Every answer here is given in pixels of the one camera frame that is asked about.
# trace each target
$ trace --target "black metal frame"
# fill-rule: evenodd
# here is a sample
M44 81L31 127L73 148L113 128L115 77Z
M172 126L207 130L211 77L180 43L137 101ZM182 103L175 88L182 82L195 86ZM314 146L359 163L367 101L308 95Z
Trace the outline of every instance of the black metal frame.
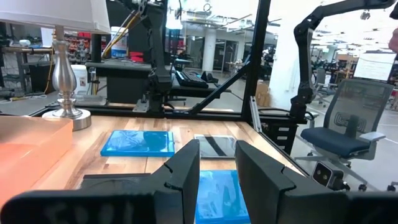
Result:
M262 49L266 36L266 28L268 22L268 15L270 9L271 0L259 0L257 9L256 26L254 28L253 45L251 50L250 62L245 65L240 71L228 79L224 84L220 85L211 95L205 98L201 103L197 104L190 110L168 110L165 109L163 113L136 113L133 112L133 107L122 107L122 106L77 106L77 108L86 109L91 112L92 115L101 116L127 116L127 117L145 117L145 118L167 118L167 119L195 119L195 120L213 120L213 121L244 121L249 124L252 123L251 109L250 109L250 96L254 96L257 88L258 75L257 71L261 66L261 55ZM247 75L246 87L244 92L244 99L242 104L242 112L220 112L220 111L203 111L215 97L221 94L225 89L231 86L239 77ZM53 110L53 106L46 106L41 110L38 110L31 116L41 116L45 112ZM284 124L287 126L306 124L307 120L298 119L289 116L288 114L260 114L261 123L265 127L271 127L276 124L276 127L281 127ZM293 128L289 135L295 135L295 128ZM271 144L277 151L279 151L288 161L290 161L302 174L309 176L308 172L300 167L290 156L290 149L282 150L276 143L276 139L271 139L264 133L260 135ZM293 144L294 138L290 138L289 145Z

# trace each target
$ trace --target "blue plastic case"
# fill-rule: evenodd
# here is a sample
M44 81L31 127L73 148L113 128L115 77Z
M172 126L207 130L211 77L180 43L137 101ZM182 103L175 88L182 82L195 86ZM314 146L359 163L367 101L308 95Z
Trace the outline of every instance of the blue plastic case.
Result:
M172 157L171 131L115 130L101 150L101 156Z
M250 223L236 170L200 171L197 224Z

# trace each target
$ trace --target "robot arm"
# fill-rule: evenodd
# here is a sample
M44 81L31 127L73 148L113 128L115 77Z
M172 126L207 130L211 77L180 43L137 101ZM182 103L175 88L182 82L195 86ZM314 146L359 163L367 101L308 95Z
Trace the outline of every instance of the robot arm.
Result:
M395 1L396 0L346 0L326 6L318 6L296 26L294 29L294 36L298 46L300 84L298 86L297 96L290 100L292 103L290 115L292 117L299 119L304 118L307 109L305 105L312 101L313 85L311 82L310 44L313 31L318 27L322 19L326 16L333 16L361 9L384 9L392 6Z

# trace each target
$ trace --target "table lamp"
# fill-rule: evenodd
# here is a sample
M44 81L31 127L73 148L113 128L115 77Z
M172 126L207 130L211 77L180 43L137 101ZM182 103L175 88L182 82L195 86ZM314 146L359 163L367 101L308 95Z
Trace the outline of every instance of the table lamp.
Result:
M59 91L60 98L57 101L61 108L49 111L43 117L70 118L74 131L89 127L90 112L74 106L76 78L68 60L68 42L64 39L64 30L109 34L111 29L105 0L7 1L0 7L0 21L55 29L53 46L56 60L52 84Z

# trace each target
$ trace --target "metal lamp stand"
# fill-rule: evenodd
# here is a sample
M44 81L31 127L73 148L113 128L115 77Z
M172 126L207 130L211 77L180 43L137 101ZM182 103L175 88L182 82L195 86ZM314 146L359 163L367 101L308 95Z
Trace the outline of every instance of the metal lamp stand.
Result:
M87 110L75 108L76 99L73 98L76 89L75 74L70 66L67 49L68 42L64 40L62 26L55 26L56 40L53 42L55 49L55 68L52 76L52 85L59 91L57 100L60 109L43 114L43 118L69 118L73 120L73 130L78 131L91 126L91 114Z

